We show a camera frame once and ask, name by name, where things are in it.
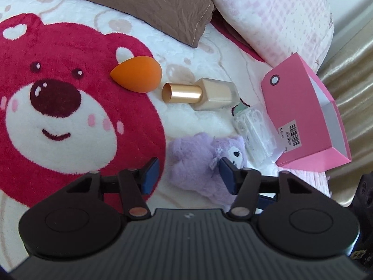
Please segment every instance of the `pink cardboard box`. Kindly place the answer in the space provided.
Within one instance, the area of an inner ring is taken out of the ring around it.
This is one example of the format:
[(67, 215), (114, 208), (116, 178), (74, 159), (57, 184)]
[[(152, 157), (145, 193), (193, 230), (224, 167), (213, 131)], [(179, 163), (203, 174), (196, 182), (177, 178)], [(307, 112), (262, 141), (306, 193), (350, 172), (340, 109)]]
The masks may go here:
[(351, 162), (335, 101), (297, 53), (265, 75), (262, 91), (267, 113), (287, 142), (278, 166), (323, 172)]

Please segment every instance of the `gold bottle cap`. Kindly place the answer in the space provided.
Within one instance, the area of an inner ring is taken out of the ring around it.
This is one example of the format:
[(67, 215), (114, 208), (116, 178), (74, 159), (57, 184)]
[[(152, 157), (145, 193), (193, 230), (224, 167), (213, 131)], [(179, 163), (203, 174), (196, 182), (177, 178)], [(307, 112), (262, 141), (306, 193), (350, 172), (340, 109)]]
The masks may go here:
[(202, 99), (202, 88), (198, 85), (166, 83), (162, 89), (166, 103), (198, 103)]

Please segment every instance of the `bear mouth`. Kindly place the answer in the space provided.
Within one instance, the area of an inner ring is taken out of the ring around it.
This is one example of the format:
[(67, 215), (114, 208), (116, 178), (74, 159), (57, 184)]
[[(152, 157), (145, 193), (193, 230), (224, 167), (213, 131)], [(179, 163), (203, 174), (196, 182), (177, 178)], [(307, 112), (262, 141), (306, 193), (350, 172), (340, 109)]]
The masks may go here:
[(48, 138), (48, 139), (51, 139), (53, 141), (63, 141), (67, 138), (69, 138), (71, 136), (71, 133), (64, 133), (63, 135), (59, 135), (59, 136), (56, 136), (56, 135), (52, 135), (51, 133), (49, 133), (47, 130), (43, 129), (42, 130), (43, 134)]

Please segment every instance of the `beige liquid foundation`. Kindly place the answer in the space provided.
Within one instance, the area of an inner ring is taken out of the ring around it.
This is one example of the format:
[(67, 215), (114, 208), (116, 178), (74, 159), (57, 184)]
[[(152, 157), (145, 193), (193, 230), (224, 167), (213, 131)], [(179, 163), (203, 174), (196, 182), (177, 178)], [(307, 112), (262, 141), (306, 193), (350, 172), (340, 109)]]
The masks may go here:
[(208, 78), (199, 79), (195, 85), (166, 83), (162, 99), (166, 103), (189, 103), (194, 110), (230, 109), (240, 102), (234, 83)]

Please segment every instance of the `satin curtain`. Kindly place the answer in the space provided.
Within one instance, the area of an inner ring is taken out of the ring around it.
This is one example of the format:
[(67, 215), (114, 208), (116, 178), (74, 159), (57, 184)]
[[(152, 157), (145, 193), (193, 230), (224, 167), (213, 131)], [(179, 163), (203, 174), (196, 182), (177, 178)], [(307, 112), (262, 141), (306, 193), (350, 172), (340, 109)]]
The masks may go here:
[(373, 171), (373, 20), (318, 71), (346, 129), (352, 162), (326, 172), (332, 198), (348, 206), (361, 175)]

